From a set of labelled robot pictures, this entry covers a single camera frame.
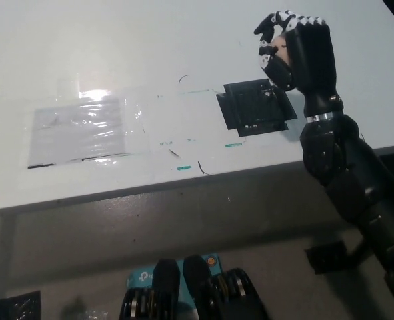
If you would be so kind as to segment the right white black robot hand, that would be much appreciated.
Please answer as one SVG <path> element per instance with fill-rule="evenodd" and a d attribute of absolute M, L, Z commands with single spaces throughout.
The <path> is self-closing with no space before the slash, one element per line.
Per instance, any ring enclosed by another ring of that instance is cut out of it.
<path fill-rule="evenodd" d="M 290 10 L 270 13 L 255 28 L 260 36 L 259 64 L 283 91 L 298 90 L 305 98 L 306 118 L 343 112 L 337 92 L 330 28 L 320 17 Z"/>

